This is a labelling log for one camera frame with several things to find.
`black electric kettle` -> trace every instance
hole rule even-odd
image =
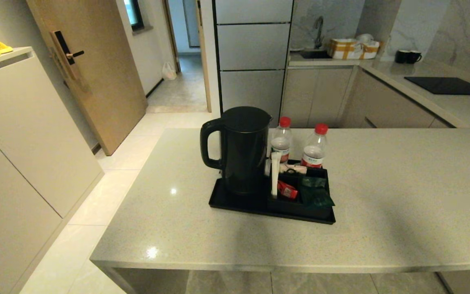
[[[247,195],[258,192],[264,182],[268,126],[272,117],[250,106],[226,110],[220,118],[201,128],[201,156],[204,164],[222,171],[229,192]],[[208,137],[220,131],[220,160],[208,154]]]

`kettle lid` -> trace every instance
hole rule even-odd
[[[224,111],[220,117],[227,129],[243,133],[265,129],[272,119],[266,111],[252,106],[230,108]]]

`refrigerator door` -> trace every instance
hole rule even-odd
[[[289,24],[217,26],[221,71],[285,69]]]
[[[270,127],[278,125],[284,70],[221,72],[222,110],[254,106],[273,117]]]
[[[217,24],[290,22],[293,0],[215,0]]]

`marble backsplash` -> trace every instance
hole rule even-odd
[[[451,0],[402,0],[382,61],[397,50],[418,50],[425,58]]]
[[[397,18],[400,3],[401,0],[366,0],[357,35],[370,33],[375,40],[386,42]]]
[[[290,48],[313,48],[319,16],[324,17],[322,42],[333,38],[352,38],[357,31],[364,0],[295,0],[291,22]]]
[[[470,0],[451,0],[427,57],[470,72]]]

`black mug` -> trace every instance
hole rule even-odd
[[[407,63],[416,63],[422,59],[422,52],[416,51],[416,50],[411,50],[409,54],[407,55]]]
[[[396,63],[406,63],[407,57],[409,56],[409,53],[407,50],[398,50],[397,54],[395,54],[395,62]]]

